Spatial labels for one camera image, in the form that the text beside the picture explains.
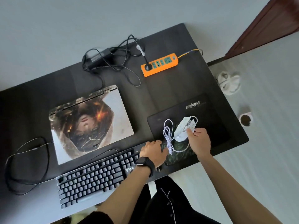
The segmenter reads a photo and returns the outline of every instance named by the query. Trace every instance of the hand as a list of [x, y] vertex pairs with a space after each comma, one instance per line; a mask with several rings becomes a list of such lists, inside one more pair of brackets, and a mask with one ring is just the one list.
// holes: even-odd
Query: hand
[[162, 142], [160, 140], [145, 143], [139, 156], [148, 157], [154, 163], [156, 168], [161, 166], [165, 162], [166, 156], [169, 154], [168, 148], [165, 148], [163, 152], [161, 152], [161, 144]]
[[205, 128], [196, 128], [194, 134], [191, 129], [187, 129], [190, 147], [197, 155], [198, 160], [207, 157], [211, 151], [211, 141]]

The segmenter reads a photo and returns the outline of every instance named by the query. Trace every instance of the wooden door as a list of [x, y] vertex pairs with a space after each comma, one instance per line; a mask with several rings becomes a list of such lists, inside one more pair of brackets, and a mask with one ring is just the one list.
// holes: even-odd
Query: wooden door
[[228, 51], [237, 56], [299, 31], [299, 0], [270, 0]]

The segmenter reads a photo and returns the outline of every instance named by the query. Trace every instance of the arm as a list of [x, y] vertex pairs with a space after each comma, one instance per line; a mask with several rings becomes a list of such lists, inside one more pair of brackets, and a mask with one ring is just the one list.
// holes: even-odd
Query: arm
[[[148, 157], [156, 167], [162, 165], [168, 155], [168, 149], [161, 152], [161, 143], [159, 140], [147, 142], [140, 151], [140, 157]], [[150, 168], [136, 166], [111, 196], [98, 207], [98, 211], [106, 213], [114, 224], [128, 223], [149, 175]]]
[[210, 154], [211, 141], [206, 129], [187, 130], [192, 150], [203, 165], [234, 224], [281, 222], [247, 192]]

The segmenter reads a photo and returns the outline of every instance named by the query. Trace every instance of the left hand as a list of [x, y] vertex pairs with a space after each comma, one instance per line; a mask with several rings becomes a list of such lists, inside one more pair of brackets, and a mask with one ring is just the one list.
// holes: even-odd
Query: left hand
[[155, 167], [161, 166], [165, 160], [166, 156], [169, 154], [168, 148], [165, 148], [163, 152], [161, 152], [161, 144], [160, 140], [155, 142], [147, 142], [145, 146], [142, 147], [139, 156], [140, 157], [148, 157], [155, 165]]

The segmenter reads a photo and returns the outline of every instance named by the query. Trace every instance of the black mouse pad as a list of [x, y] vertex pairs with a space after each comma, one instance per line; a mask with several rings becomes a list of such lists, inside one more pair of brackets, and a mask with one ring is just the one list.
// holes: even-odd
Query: black mouse pad
[[[218, 146], [230, 139], [230, 135], [222, 124], [218, 114], [206, 94], [182, 102], [176, 106], [166, 109], [162, 112], [149, 116], [147, 122], [155, 140], [163, 142], [162, 147], [166, 146], [166, 140], [163, 136], [163, 124], [165, 120], [170, 119], [174, 124], [173, 133], [184, 117], [196, 116], [198, 122], [196, 128], [205, 128], [211, 139], [211, 147]], [[172, 128], [171, 122], [167, 121], [165, 126]], [[175, 150], [184, 150], [188, 145], [188, 139], [184, 142], [172, 141]], [[193, 151], [189, 148], [185, 152], [173, 152], [166, 160], [166, 165], [172, 165], [181, 159], [185, 159], [193, 155]]]

